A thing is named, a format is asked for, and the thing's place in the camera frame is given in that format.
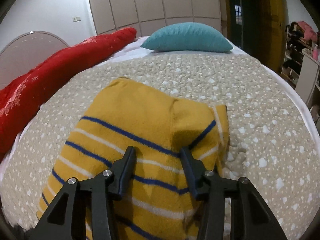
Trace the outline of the dark wooden door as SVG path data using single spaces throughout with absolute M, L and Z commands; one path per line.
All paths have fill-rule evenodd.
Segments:
M 285 54 L 284 0 L 227 0 L 228 38 L 279 73 Z

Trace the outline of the cluttered white shelf unit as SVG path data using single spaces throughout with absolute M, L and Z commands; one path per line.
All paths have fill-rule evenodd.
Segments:
M 286 26 L 285 56 L 280 75 L 308 109 L 319 106 L 319 32 L 305 21 Z

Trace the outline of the beige heart-patterned bedspread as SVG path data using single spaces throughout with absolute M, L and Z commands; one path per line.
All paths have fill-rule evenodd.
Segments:
M 70 133 L 95 97 L 126 78 L 170 97 L 227 108 L 229 140 L 222 177 L 246 176 L 288 239 L 299 239 L 319 209 L 319 156 L 304 120 L 277 80 L 248 55 L 148 55 L 80 72 L 38 111 L 1 185 L 3 212 L 25 229 Z

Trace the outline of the yellow striped knit sweater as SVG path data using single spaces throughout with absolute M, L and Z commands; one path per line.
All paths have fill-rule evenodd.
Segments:
M 178 99 L 136 81 L 112 81 L 94 99 L 59 155 L 39 202 L 41 217 L 63 183 L 92 178 L 132 146 L 137 162 L 115 202 L 122 239 L 195 239 L 200 203 L 189 192 L 179 152 L 221 169 L 229 140 L 227 108 Z

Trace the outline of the round pink headboard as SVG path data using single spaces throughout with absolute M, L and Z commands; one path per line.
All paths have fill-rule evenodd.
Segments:
M 31 31 L 18 36 L 1 51 L 1 89 L 67 47 L 62 38 L 46 31 Z

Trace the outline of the white wall switch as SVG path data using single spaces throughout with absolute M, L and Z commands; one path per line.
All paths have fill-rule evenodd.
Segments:
M 81 18 L 80 18 L 80 17 L 74 17 L 74 18 L 73 18 L 73 22 L 79 22 L 79 21 L 81 21 Z

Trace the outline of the beige built-in wardrobe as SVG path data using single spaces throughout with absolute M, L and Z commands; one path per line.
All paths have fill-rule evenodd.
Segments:
M 89 0 L 97 34 L 133 27 L 137 36 L 183 22 L 214 27 L 223 34 L 222 0 Z

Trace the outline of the red embroidered quilt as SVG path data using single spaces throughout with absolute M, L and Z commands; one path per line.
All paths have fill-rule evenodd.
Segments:
M 16 135 L 73 76 L 91 68 L 122 50 L 136 38 L 127 27 L 111 34 L 92 36 L 62 49 L 28 73 L 1 89 L 1 158 L 10 151 Z

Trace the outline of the teal pillow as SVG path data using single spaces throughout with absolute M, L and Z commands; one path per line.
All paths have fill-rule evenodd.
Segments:
M 168 25 L 151 34 L 141 45 L 155 51 L 208 51 L 227 53 L 233 49 L 215 28 L 194 22 Z

